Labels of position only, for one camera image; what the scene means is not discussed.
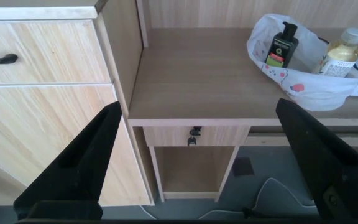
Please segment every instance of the black bottle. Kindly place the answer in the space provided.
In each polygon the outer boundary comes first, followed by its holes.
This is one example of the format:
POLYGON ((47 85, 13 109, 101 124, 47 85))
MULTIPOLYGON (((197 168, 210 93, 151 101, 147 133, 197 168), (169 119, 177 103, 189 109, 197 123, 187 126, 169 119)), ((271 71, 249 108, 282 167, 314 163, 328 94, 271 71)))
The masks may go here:
POLYGON ((265 63, 267 65, 286 68, 298 46, 298 39, 294 37, 298 28, 295 24, 283 22, 284 32, 276 34, 268 51, 265 63))

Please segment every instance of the floor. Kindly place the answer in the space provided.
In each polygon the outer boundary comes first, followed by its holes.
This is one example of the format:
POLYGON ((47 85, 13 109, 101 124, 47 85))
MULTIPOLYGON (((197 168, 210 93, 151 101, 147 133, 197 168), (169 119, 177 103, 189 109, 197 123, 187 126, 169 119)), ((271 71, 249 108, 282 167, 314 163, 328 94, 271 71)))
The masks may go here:
MULTIPOLYGON (((144 208, 158 219, 197 219, 215 209, 241 211, 244 207, 254 208, 259 190, 269 177, 273 177, 286 187, 270 179, 260 193, 255 210, 275 217, 318 216, 289 147, 242 147, 237 157, 250 158, 254 175, 234 177, 231 172, 218 203, 213 200, 167 200, 144 208)), ((103 210, 104 219, 150 218, 139 206, 104 207, 103 210)), ((237 220, 242 214, 214 212, 204 218, 237 220)), ((15 221, 12 207, 0 207, 0 224, 15 221)))

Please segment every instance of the white plastic bag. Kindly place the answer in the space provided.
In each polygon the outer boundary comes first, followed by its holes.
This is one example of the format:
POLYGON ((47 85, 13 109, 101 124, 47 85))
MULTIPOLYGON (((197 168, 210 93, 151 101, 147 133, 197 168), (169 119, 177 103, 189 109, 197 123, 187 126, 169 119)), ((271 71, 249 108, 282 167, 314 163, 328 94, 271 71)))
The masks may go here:
POLYGON ((249 57, 261 71, 278 83, 293 101, 310 111, 329 111, 342 106, 358 85, 358 71, 355 68, 346 78, 308 73, 326 53, 327 44, 289 16, 264 15, 256 23, 247 41, 247 49, 249 57), (288 68, 266 65, 264 61, 270 44, 274 35, 283 32, 284 21, 298 26, 295 37, 299 45, 288 68))

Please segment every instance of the bottle cap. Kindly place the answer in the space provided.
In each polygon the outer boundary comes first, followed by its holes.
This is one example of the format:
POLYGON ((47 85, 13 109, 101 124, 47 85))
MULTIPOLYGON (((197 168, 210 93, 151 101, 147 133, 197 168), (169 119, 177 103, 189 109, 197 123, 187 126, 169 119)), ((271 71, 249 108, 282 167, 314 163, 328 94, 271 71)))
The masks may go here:
POLYGON ((283 24, 285 25, 285 28, 283 31, 282 38, 284 40, 291 42, 292 38, 295 36, 295 32, 296 32, 298 26, 295 24, 287 23, 287 22, 283 22, 283 24))
POLYGON ((358 44, 358 28, 347 28, 342 33, 341 39, 349 44, 358 44))

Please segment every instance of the cable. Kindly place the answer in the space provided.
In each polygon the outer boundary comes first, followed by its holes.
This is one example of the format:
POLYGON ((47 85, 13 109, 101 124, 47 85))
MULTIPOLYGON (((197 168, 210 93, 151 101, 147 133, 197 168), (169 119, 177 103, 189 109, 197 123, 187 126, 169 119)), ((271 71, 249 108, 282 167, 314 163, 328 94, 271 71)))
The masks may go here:
POLYGON ((200 216, 198 219, 203 219, 205 216, 207 216, 207 215, 209 215, 211 213, 214 213, 214 212, 223 212, 223 213, 230 213, 230 214, 242 214, 242 212, 215 209, 215 210, 211 210, 211 211, 205 213, 204 215, 200 216))
POLYGON ((259 193, 258 193, 258 196, 256 196, 255 206, 252 208, 252 211, 253 211, 253 210, 256 208, 256 206, 258 205, 260 193, 262 192, 262 189, 265 187, 265 185, 267 184, 267 182, 268 182, 269 180, 274 180, 274 181, 276 181, 278 184, 280 184, 282 187, 284 187, 284 188, 291 194, 291 196, 296 200, 296 202, 298 202, 298 204, 301 205, 302 207, 304 207, 304 208, 316 208, 315 205, 303 205, 303 204, 295 197, 295 195, 292 193, 292 191, 291 191, 290 189, 288 189, 287 186, 285 186, 284 184, 282 184, 280 181, 274 179, 273 177, 269 177, 269 178, 265 181, 265 183, 262 185, 262 187, 260 188, 259 193))
POLYGON ((146 213, 150 218, 152 219, 158 219, 154 215, 152 215, 150 212, 148 212, 143 206, 139 205, 139 207, 143 210, 144 213, 146 213))
MULTIPOLYGON (((284 184, 282 184, 280 181, 278 181, 277 179, 274 179, 273 177, 269 177, 265 183, 262 185, 262 187, 260 188, 258 195, 256 196, 256 201, 255 201, 255 206, 252 208, 252 211, 256 208, 256 206, 258 205, 258 201, 259 201, 259 196, 260 193, 262 192, 263 188, 266 186, 267 182, 270 180, 274 180, 276 181, 276 183, 280 184, 282 187, 284 187, 290 194, 291 196, 295 199, 296 202, 298 202, 298 204, 300 206, 302 206, 303 208, 316 208, 315 205, 303 205, 296 197, 295 195, 292 193, 292 191, 285 186, 284 184)), ((139 205, 139 207, 143 210, 143 212, 145 212, 150 218, 157 220, 158 218, 156 218, 154 215, 152 215, 151 213, 149 213, 143 206, 139 205)), ((205 213, 204 215, 200 216, 198 219, 203 219, 204 217, 206 217, 207 215, 214 213, 214 212, 223 212, 223 213, 231 213, 231 214, 243 214, 243 212, 237 212, 237 211, 228 211, 228 210, 219 210, 219 209, 215 209, 215 210, 211 210, 207 213, 205 213)))

